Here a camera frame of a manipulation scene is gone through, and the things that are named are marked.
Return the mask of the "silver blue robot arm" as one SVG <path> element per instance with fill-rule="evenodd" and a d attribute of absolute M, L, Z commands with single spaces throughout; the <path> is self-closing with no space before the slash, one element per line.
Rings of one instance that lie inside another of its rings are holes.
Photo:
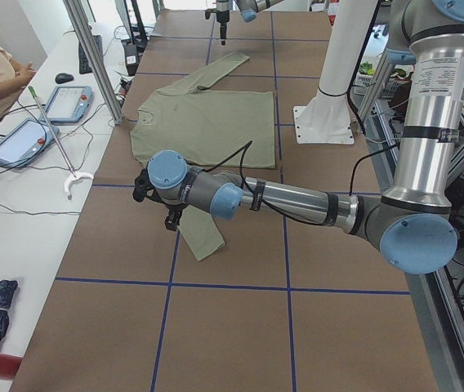
<path fill-rule="evenodd" d="M 378 198 L 313 191 L 189 165 L 177 152 L 156 153 L 135 181 L 133 197 L 167 207 L 175 229 L 187 207 L 230 219 L 241 206 L 269 208 L 303 224 L 336 226 L 371 243 L 395 268 L 429 274 L 457 250 L 445 196 L 464 105 L 464 1 L 398 1 L 390 49 L 415 59 L 392 185 Z"/>
<path fill-rule="evenodd" d="M 245 22 L 251 22 L 256 19 L 257 14 L 271 8 L 281 0 L 237 0 L 234 3 L 237 5 L 240 15 Z M 227 25 L 230 22 L 230 10 L 232 6 L 228 0 L 216 0 L 214 8 L 208 8 L 205 11 L 205 19 L 209 20 L 211 14 L 216 15 L 216 21 L 220 25 L 220 40 L 224 46 L 227 39 Z"/>

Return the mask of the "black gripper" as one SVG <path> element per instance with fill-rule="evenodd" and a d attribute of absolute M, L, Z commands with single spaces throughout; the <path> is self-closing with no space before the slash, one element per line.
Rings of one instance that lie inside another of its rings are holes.
<path fill-rule="evenodd" d="M 225 45 L 227 23 L 230 21 L 230 0 L 216 0 L 216 20 L 220 23 L 221 45 Z"/>
<path fill-rule="evenodd" d="M 183 205 L 167 205 L 167 216 L 164 220 L 164 225 L 167 230 L 177 231 L 183 210 Z"/>

